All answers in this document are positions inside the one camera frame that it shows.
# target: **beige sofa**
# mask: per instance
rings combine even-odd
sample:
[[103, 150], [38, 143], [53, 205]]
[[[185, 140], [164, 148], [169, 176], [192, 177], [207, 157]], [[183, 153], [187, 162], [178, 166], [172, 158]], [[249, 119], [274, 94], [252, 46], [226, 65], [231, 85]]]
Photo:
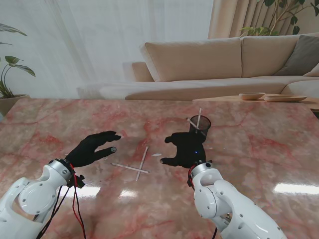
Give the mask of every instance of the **beige sofa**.
[[319, 77], [273, 76], [291, 55], [298, 38], [145, 43], [141, 47], [145, 62], [124, 64], [126, 83], [93, 84], [78, 88], [78, 93], [89, 99], [184, 101], [256, 91], [319, 97], [317, 91], [313, 95], [307, 90], [308, 86], [319, 86]]

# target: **sheer curtain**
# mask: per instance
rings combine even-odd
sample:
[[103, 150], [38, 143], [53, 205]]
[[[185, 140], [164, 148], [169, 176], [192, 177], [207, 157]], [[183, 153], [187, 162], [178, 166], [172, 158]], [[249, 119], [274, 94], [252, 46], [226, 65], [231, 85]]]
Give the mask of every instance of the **sheer curtain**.
[[23, 59], [36, 78], [17, 69], [14, 93], [77, 98], [77, 86], [125, 82], [123, 62], [142, 61], [146, 41], [207, 39], [213, 0], [2, 0], [0, 23], [28, 36], [0, 32], [4, 56]]

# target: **white stick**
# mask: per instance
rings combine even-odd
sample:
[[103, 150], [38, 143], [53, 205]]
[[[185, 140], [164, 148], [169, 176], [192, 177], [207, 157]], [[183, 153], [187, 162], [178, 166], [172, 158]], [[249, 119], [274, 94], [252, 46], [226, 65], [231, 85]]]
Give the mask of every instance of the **white stick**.
[[200, 129], [199, 129], [189, 118], [186, 118], [186, 120], [187, 120], [192, 126], [194, 126], [195, 129], [199, 130], [199, 132], [201, 132], [201, 134], [202, 134], [203, 136], [206, 137], [206, 135], [205, 135], [202, 131], [200, 131]]
[[197, 128], [199, 127], [200, 113], [201, 113], [201, 108], [199, 108], [199, 114], [198, 114], [198, 119], [197, 119]]
[[130, 166], [125, 166], [125, 165], [121, 165], [121, 164], [118, 164], [118, 163], [111, 163], [113, 166], [118, 166], [118, 167], [122, 167], [122, 168], [127, 168], [127, 169], [132, 169], [132, 170], [135, 170], [135, 171], [138, 171], [139, 173], [142, 172], [142, 173], [150, 173], [148, 171], [145, 171], [145, 170], [141, 170], [141, 169], [137, 169], [137, 168], [132, 168]]
[[[143, 163], [144, 163], [144, 160], [145, 160], [146, 152], [148, 151], [148, 149], [149, 149], [149, 147], [146, 146], [146, 149], [145, 149], [145, 152], [144, 152], [144, 154], [143, 154], [143, 158], [142, 158], [142, 161], [141, 161], [141, 164], [140, 164], [140, 170], [141, 170], [142, 167], [143, 167]], [[139, 176], [140, 176], [140, 172], [138, 172], [135, 181], [138, 181]]]

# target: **black cup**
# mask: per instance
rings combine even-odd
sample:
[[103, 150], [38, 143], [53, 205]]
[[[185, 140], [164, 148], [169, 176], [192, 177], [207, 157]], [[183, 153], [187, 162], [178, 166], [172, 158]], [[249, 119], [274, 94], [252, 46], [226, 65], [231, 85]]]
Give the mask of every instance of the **black cup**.
[[[193, 122], [194, 125], [197, 125], [198, 116], [193, 116], [192, 118], [190, 118], [190, 121]], [[210, 120], [205, 116], [200, 116], [199, 125], [198, 125], [199, 130], [196, 129], [192, 124], [190, 124], [189, 132], [197, 133], [203, 136], [204, 138], [203, 141], [205, 141], [210, 126], [211, 126]]]

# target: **wooden tray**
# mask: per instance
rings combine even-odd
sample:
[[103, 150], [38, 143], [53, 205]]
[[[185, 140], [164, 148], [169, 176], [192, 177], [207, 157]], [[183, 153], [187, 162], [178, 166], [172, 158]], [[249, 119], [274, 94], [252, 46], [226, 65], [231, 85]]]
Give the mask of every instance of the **wooden tray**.
[[282, 95], [282, 96], [266, 96], [264, 100], [267, 102], [298, 102], [298, 101], [304, 100], [305, 98], [307, 98], [307, 96]]

